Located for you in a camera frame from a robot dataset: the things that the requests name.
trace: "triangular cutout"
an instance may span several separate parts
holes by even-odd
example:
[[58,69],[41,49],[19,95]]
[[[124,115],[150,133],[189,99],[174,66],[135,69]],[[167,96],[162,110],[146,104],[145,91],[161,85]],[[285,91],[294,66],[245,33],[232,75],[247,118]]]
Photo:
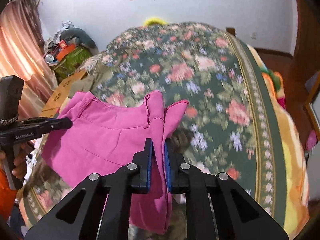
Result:
[[238,191],[232,189],[231,195],[236,204],[242,223],[249,222],[259,217],[258,212],[239,194]]
[[65,204],[56,214],[56,218],[73,224],[78,215],[86,190],[81,189],[70,201]]

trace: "pink satin curtain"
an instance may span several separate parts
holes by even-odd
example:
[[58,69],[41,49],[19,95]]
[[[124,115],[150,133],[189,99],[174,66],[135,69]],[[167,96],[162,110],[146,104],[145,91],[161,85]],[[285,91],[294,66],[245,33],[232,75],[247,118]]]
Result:
[[23,119],[39,116],[57,87],[54,72],[43,59],[34,4],[35,0],[14,0],[0,15],[0,78],[16,75],[25,81],[19,104],[19,118]]

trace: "belt loop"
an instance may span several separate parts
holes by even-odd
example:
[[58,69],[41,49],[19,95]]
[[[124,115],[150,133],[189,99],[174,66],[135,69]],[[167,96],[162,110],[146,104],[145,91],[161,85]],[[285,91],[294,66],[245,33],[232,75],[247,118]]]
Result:
[[149,99],[149,96],[150,96],[150,94],[147,94],[147,95],[144,97],[144,99],[143,99],[143,104],[144,104],[144,106],[145,106],[145,108],[146,108],[146,112],[147,112],[147,122],[146,122],[146,124],[143,126],[143,128],[148,128],[149,125],[150,125],[150,120],[149,120],[150,113],[149,113],[149,109],[148,109],[148,105],[147,105],[147,101],[148,101],[148,99]]
[[94,100],[95,98],[96,97],[91,92],[87,92],[85,94],[84,98],[82,99],[83,104],[80,106],[79,113],[78,113],[77,117],[79,117],[82,114],[84,109],[86,109],[87,106],[91,103],[91,101]]

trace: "human hand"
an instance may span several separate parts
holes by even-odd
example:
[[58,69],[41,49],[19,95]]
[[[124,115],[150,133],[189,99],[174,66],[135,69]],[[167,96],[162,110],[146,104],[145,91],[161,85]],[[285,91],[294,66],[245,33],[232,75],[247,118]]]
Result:
[[[26,148],[28,148],[27,143],[21,143],[20,152],[13,160],[13,164],[16,167],[13,169],[12,174],[16,176],[17,179],[23,179],[23,177],[27,174],[26,156],[28,153]],[[0,150],[0,169],[2,170],[4,170],[2,164],[3,159],[5,159],[5,152]]]

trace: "orange clothing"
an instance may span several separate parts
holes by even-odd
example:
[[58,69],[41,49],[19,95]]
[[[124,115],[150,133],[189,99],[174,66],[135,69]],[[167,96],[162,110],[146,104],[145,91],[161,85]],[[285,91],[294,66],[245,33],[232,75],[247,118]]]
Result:
[[11,190],[7,177],[3,170],[0,169],[0,215],[7,220],[11,214],[17,190]]

